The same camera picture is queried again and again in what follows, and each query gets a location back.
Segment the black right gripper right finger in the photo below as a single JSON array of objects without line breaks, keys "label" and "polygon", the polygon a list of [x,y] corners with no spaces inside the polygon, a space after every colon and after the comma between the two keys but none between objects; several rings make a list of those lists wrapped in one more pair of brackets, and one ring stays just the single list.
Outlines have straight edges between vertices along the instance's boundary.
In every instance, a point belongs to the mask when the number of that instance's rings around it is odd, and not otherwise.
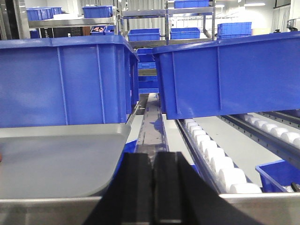
[{"label": "black right gripper right finger", "polygon": [[154,163],[156,225],[256,225],[212,189],[177,152],[159,152]]}]

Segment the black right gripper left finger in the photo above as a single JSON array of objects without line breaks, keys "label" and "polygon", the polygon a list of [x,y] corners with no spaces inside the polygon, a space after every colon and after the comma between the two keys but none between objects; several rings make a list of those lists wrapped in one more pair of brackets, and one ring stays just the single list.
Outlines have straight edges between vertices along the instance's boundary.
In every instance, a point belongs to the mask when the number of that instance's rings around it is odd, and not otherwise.
[{"label": "black right gripper left finger", "polygon": [[149,225],[152,167],[145,153],[125,153],[120,167],[85,225]]}]

